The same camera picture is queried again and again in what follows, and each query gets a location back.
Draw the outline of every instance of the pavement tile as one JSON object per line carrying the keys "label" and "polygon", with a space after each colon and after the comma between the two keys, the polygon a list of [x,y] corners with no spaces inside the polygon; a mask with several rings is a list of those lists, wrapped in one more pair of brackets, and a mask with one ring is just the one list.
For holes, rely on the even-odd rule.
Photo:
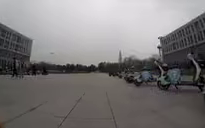
{"label": "pavement tile", "polygon": [[196,109],[185,106],[172,107],[159,114],[182,128],[201,128],[205,125],[205,113],[200,113]]}
{"label": "pavement tile", "polygon": [[67,119],[61,128],[115,128],[113,121]]}
{"label": "pavement tile", "polygon": [[36,110],[6,124],[5,128],[56,128],[60,122],[60,118]]}

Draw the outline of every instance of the distant building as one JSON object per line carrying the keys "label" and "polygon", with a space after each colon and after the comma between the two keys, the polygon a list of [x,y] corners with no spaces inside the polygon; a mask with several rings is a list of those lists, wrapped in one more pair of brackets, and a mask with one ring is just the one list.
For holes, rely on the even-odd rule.
{"label": "distant building", "polygon": [[32,42],[32,39],[0,23],[0,68],[10,68],[13,58],[28,63]]}
{"label": "distant building", "polygon": [[159,39],[162,58],[168,64],[188,63],[189,52],[205,59],[205,13]]}

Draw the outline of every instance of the motorcycle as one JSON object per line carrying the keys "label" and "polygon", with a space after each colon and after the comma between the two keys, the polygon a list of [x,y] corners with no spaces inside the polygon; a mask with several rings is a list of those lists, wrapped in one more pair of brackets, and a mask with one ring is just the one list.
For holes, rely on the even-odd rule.
{"label": "motorcycle", "polygon": [[182,81],[181,80],[181,71],[179,68],[173,69],[164,69],[159,62],[155,61],[155,64],[159,67],[161,71],[160,77],[157,79],[157,86],[161,90],[168,90],[171,85],[177,86],[186,85],[186,86],[196,86],[200,91],[203,91],[203,87],[205,85],[204,77],[201,75],[201,68],[198,62],[195,61],[191,54],[187,55],[188,59],[190,59],[195,66],[196,72],[194,74],[194,78],[191,81]]}

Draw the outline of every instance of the overcast sky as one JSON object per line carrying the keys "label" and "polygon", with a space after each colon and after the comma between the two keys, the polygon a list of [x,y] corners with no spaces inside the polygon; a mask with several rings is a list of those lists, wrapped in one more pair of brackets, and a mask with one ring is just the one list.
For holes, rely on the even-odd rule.
{"label": "overcast sky", "polygon": [[31,60],[57,64],[148,57],[204,11],[205,0],[0,0],[0,22],[34,40]]}

